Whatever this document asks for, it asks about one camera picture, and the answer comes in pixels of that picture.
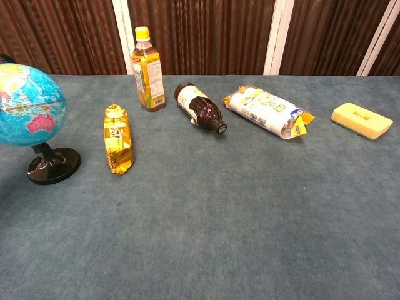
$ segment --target sponge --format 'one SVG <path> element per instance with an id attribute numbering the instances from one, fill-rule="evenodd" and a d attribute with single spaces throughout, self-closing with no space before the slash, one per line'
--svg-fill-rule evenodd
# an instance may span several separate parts
<path id="1" fill-rule="evenodd" d="M 350 102 L 337 107 L 333 111 L 331 119 L 370 140 L 377 139 L 384 134 L 393 123 L 392 120 L 376 112 Z"/>

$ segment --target black globe base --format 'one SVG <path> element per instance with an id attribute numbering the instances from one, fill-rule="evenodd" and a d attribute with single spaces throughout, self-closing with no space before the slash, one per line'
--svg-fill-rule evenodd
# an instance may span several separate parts
<path id="1" fill-rule="evenodd" d="M 36 184 L 53 184 L 68 178 L 81 165 L 81 156 L 71 148 L 51 149 L 44 142 L 32 147 L 43 157 L 35 158 L 27 170 L 29 179 Z"/>

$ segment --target bottle lying on side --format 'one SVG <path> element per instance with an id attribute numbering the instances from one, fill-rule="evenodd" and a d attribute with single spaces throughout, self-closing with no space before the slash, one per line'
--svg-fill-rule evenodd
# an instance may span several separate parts
<path id="1" fill-rule="evenodd" d="M 193 124 L 218 134 L 226 131 L 221 110 L 193 83 L 180 84 L 175 89 L 174 96 L 178 104 L 192 117 Z"/>

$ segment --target plastic bottle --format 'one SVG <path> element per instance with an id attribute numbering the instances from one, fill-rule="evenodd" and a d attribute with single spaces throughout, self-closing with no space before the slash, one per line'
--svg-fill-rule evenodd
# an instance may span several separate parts
<path id="1" fill-rule="evenodd" d="M 174 96 L 178 104 L 192 117 L 193 124 L 218 134 L 226 131 L 221 110 L 193 83 L 180 84 L 175 89 Z"/>
<path id="2" fill-rule="evenodd" d="M 131 62 L 137 95 L 145 110 L 158 111 L 166 105 L 160 55 L 151 44 L 147 27 L 135 28 L 135 34 L 137 44 L 132 53 Z"/>

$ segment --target package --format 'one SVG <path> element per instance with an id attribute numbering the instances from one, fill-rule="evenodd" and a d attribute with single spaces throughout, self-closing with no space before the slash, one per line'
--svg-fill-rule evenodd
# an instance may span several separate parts
<path id="1" fill-rule="evenodd" d="M 304 109 L 252 85 L 239 86 L 224 98 L 224 104 L 283 139 L 306 134 L 306 125 L 314 119 Z"/>
<path id="2" fill-rule="evenodd" d="M 111 172 L 126 173 L 134 162 L 131 128 L 126 110 L 117 104 L 104 112 L 104 144 Z"/>

